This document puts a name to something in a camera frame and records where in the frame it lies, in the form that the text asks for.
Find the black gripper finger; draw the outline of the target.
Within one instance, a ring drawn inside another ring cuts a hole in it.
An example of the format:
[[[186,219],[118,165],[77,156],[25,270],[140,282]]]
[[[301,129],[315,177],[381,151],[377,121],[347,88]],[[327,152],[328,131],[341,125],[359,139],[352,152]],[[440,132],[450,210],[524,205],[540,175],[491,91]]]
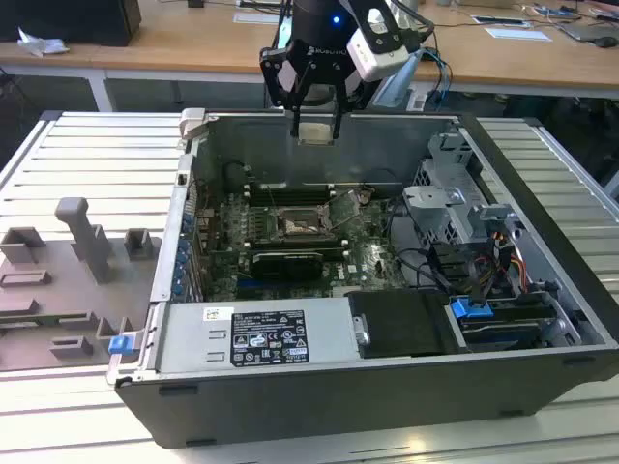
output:
[[[343,115],[365,109],[380,84],[381,79],[365,81],[358,72],[353,72],[335,85],[335,106],[331,121],[331,136],[334,140],[339,138]]]
[[[271,102],[292,112],[290,135],[299,136],[301,106],[312,84],[312,54],[307,43],[291,43],[285,48],[264,47],[259,66]]]

